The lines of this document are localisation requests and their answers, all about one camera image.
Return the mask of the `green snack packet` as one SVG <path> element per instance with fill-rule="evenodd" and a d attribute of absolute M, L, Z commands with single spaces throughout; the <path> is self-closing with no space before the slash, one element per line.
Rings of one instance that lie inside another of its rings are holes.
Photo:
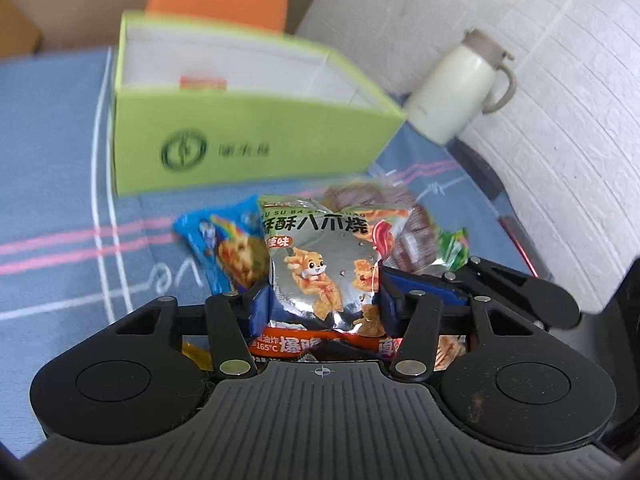
<path fill-rule="evenodd" d="M 468 231 L 465 228 L 450 232 L 438 229 L 436 236 L 436 258 L 433 266 L 444 271 L 456 272 L 470 258 Z"/>

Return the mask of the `light green cardboard box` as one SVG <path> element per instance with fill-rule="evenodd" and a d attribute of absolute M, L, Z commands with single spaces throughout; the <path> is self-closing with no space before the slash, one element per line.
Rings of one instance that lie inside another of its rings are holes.
<path fill-rule="evenodd" d="M 223 22 L 127 12 L 113 84 L 120 195 L 366 170 L 400 106 L 323 44 Z"/>

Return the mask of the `blue cookie packet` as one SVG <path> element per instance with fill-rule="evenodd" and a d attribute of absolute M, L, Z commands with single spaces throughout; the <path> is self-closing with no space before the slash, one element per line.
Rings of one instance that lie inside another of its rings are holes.
<path fill-rule="evenodd" d="M 269 252 L 256 196 L 187 212 L 172 226 L 202 266 L 213 295 L 246 292 L 269 274 Z"/>

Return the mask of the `dark red date pack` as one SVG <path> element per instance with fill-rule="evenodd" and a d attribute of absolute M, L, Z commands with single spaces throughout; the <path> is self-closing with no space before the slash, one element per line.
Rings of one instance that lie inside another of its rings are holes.
<path fill-rule="evenodd" d="M 334 211 L 359 209 L 369 225 L 362 238 L 382 252 L 386 266 L 412 274 L 445 271 L 439 229 L 405 185 L 374 179 L 336 184 L 321 203 Z"/>

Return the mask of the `silver octopus snack bag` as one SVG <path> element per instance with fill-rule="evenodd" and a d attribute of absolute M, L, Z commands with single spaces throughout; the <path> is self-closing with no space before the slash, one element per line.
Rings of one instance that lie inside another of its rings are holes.
<path fill-rule="evenodd" d="M 273 292 L 269 325 L 380 338 L 381 254 L 362 210 L 333 211 L 296 196 L 258 198 Z"/>

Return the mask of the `white thermos jug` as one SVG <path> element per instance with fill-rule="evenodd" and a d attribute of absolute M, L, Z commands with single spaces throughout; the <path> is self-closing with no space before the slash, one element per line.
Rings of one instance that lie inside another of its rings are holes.
<path fill-rule="evenodd" d="M 472 28 L 428 73 L 404 104 L 407 122 L 431 142 L 444 146 L 477 115 L 508 104 L 518 90 L 514 56 L 484 30 Z"/>

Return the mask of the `red chips bag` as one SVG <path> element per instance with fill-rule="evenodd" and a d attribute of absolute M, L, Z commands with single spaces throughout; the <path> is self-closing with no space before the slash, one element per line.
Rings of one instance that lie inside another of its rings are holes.
<path fill-rule="evenodd" d="M 318 353 L 318 360 L 373 360 L 390 362 L 401 338 L 367 338 L 330 330 L 293 330 L 267 327 L 249 345 L 254 356 L 265 359 L 294 360 L 307 353 Z"/>

